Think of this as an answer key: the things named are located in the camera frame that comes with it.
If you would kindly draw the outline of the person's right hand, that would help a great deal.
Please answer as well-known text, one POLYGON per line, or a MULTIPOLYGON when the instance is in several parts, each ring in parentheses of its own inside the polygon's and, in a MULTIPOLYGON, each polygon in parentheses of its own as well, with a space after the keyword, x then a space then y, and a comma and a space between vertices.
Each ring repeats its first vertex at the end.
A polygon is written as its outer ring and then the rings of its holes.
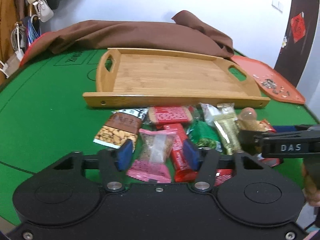
POLYGON ((310 177, 306 167, 302 164, 302 176, 304 178, 304 195, 310 206, 319 207, 320 192, 316 184, 310 177))

